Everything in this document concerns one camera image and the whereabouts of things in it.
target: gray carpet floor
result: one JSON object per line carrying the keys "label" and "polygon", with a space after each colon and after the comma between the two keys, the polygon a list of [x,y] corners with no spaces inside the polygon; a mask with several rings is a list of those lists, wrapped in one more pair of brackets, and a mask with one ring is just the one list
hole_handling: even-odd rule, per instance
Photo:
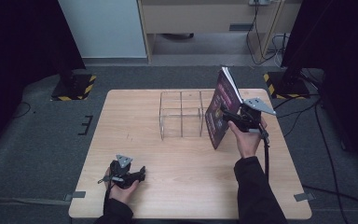
{"label": "gray carpet floor", "polygon": [[[88,67],[97,78],[86,100],[50,101],[58,76],[31,84],[23,102],[0,136],[0,198],[62,202],[75,191],[90,142],[101,114],[104,98],[113,89],[214,88],[218,66],[104,66]],[[267,89],[263,75],[277,67],[232,66],[239,88]],[[311,93],[317,91],[308,85]],[[334,191],[332,166],[319,130],[315,106],[319,96],[291,100],[276,110],[289,151],[302,184]],[[284,102],[272,99],[277,106]],[[340,138],[323,109],[316,105],[326,144],[332,155],[340,192],[358,199],[358,156],[341,149]],[[93,116],[88,134],[82,123]],[[333,193],[304,188],[316,199],[310,201],[309,220],[290,223],[345,223]],[[358,202],[341,197],[345,217],[358,223]],[[71,219],[69,204],[43,205],[0,203],[0,223],[92,223]],[[137,220],[138,223],[186,223],[184,220]],[[197,220],[199,223],[236,223],[235,220]]]}

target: book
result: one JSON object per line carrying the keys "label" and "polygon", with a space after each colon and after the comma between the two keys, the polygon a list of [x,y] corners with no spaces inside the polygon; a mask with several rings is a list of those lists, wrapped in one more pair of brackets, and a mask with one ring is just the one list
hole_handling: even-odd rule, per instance
{"label": "book", "polygon": [[205,122],[214,149],[217,149],[228,130],[228,123],[223,120],[223,105],[229,112],[237,114],[242,99],[227,67],[218,72],[217,83],[212,101],[205,112]]}

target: black jacket sleeve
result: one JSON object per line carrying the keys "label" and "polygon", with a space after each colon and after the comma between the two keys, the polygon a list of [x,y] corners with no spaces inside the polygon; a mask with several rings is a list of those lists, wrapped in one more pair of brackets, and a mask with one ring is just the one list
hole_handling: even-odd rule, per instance
{"label": "black jacket sleeve", "polygon": [[257,157],[240,159],[234,172],[240,223],[287,223]]}
{"label": "black jacket sleeve", "polygon": [[109,199],[105,205],[103,216],[99,217],[95,224],[129,224],[133,212],[124,203],[116,199]]}

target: wall outlet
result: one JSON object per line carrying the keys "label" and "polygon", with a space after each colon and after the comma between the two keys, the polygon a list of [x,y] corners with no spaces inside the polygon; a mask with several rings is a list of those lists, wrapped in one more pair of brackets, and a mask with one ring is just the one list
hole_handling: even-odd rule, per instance
{"label": "wall outlet", "polygon": [[249,0],[250,6],[255,6],[255,4],[258,4],[259,6],[266,6],[271,4],[271,0]]}

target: human hand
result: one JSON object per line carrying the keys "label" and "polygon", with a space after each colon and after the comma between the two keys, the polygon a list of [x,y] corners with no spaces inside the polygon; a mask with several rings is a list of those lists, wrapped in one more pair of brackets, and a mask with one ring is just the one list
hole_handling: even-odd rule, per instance
{"label": "human hand", "polygon": [[[110,168],[108,167],[106,170],[105,175],[109,175]],[[135,180],[132,185],[127,189],[121,189],[118,185],[115,185],[113,182],[111,182],[112,189],[109,193],[109,199],[116,199],[119,202],[122,202],[124,204],[128,204],[130,201],[131,195],[133,192],[138,188],[139,180]]]}
{"label": "human hand", "polygon": [[[261,118],[261,125],[264,128],[267,127],[267,123]],[[260,133],[243,133],[231,120],[228,122],[228,126],[232,132],[234,132],[237,138],[238,151],[242,158],[248,158],[255,156],[258,145],[260,144],[261,134]]]}

